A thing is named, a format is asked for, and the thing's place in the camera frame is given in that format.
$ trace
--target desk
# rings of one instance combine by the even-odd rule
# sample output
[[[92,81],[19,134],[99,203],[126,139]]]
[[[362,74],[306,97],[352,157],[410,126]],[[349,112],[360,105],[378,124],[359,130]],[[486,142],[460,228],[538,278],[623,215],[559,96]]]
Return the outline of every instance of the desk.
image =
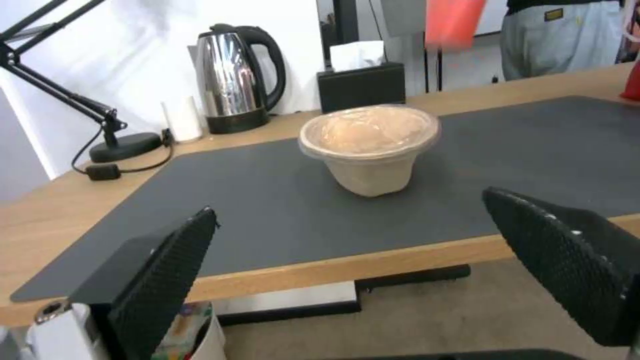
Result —
[[[622,101],[631,65],[512,81],[481,88],[425,94],[408,104],[437,115],[482,110],[512,104],[584,95]],[[317,111],[281,116],[259,129],[224,136],[207,136],[180,144],[176,153],[222,149],[292,138]],[[163,151],[123,161],[123,166],[153,163]],[[0,208],[0,323],[26,325],[36,310],[49,300],[13,303],[9,296],[46,264],[63,252],[91,226],[150,178],[156,170],[127,174],[117,181],[93,183],[69,172]],[[640,236],[640,214],[613,219]],[[187,301],[223,299],[275,290],[302,288],[331,282],[401,274],[430,268],[477,263],[513,256],[499,235],[448,241],[407,249],[390,250],[278,266],[196,280]]]

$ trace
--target tissue box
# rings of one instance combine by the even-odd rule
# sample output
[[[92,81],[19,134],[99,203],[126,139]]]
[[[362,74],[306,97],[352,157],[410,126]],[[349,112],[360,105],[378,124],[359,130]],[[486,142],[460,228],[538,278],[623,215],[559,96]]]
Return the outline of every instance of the tissue box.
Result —
[[[317,73],[323,113],[378,104],[404,104],[404,65]]]

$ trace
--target gray pants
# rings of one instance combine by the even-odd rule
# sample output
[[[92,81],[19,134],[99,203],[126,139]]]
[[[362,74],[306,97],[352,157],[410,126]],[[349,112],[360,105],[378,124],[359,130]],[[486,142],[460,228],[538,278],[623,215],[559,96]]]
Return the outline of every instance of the gray pants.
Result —
[[[563,9],[561,18],[545,21],[545,13],[559,8]],[[504,78],[614,65],[622,39],[621,22],[617,1],[533,6],[505,16],[500,36]]]

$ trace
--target desk mat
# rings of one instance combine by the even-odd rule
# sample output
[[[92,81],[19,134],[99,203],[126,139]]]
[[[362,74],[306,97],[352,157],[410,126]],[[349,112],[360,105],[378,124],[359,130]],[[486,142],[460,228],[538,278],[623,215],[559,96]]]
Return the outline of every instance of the desk mat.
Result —
[[[481,202],[494,185],[607,217],[640,213],[640,108],[565,97],[442,117],[409,186],[367,199],[341,188],[297,140],[172,160],[12,295],[70,295],[127,239],[218,214],[200,276],[497,233]]]

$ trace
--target electric kettle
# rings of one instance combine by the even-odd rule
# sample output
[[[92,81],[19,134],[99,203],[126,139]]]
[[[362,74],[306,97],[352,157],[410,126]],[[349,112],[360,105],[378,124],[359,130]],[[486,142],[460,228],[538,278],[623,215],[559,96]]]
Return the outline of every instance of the electric kettle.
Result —
[[[253,26],[216,24],[198,36],[195,68],[209,132],[236,133],[269,121],[268,111],[282,97],[286,84],[278,44]],[[251,45],[267,47],[277,82],[266,93],[262,71]]]

